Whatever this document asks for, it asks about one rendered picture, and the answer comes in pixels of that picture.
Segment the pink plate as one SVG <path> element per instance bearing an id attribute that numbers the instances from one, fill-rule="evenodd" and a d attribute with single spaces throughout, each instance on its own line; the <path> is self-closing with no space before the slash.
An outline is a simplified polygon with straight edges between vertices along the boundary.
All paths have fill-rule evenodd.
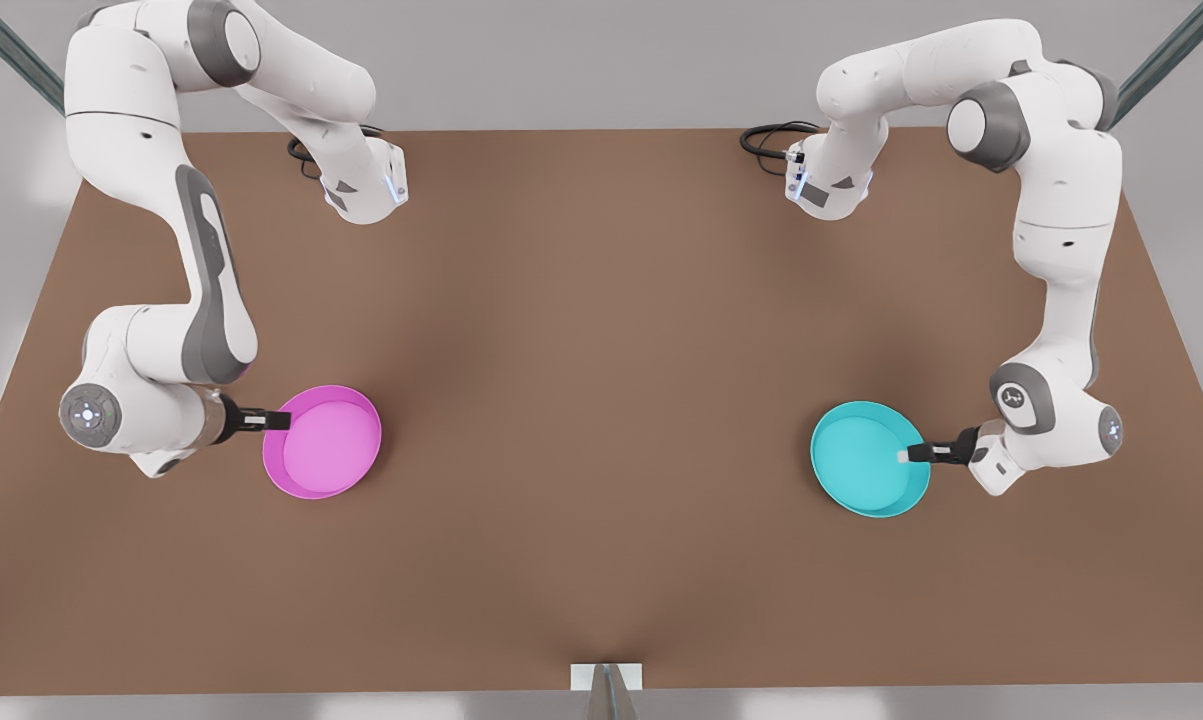
<path id="1" fill-rule="evenodd" d="M 300 392 L 284 406 L 286 430 L 263 432 L 263 470 L 286 495 L 319 500 L 365 478 L 383 444 L 377 406 L 346 386 Z"/>

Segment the blue plate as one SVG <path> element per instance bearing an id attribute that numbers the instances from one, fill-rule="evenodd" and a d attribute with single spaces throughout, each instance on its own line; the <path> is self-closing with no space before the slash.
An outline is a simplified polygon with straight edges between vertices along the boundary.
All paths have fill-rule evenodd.
<path id="1" fill-rule="evenodd" d="M 820 416 L 810 460 L 832 501 L 865 518 L 895 518 L 926 495 L 925 462 L 897 462 L 897 452 L 921 444 L 921 433 L 897 410 L 875 401 L 845 401 Z"/>

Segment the silver frame post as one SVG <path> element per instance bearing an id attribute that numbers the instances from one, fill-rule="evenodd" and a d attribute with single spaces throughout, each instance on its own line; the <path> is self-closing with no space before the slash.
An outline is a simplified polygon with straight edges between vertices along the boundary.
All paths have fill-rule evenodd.
<path id="1" fill-rule="evenodd" d="M 1118 90 L 1118 108 L 1110 121 L 1110 129 L 1140 105 L 1158 83 L 1177 69 L 1197 46 L 1203 42 L 1203 0 L 1191 10 L 1186 18 L 1134 69 L 1131 76 L 1122 81 Z"/>
<path id="2" fill-rule="evenodd" d="M 639 720 L 632 691 L 642 691 L 642 664 L 571 664 L 570 691 L 587 691 L 586 720 Z"/>
<path id="3" fill-rule="evenodd" d="M 58 114 L 66 115 L 63 105 L 63 78 L 1 17 L 0 59 L 37 91 Z"/>

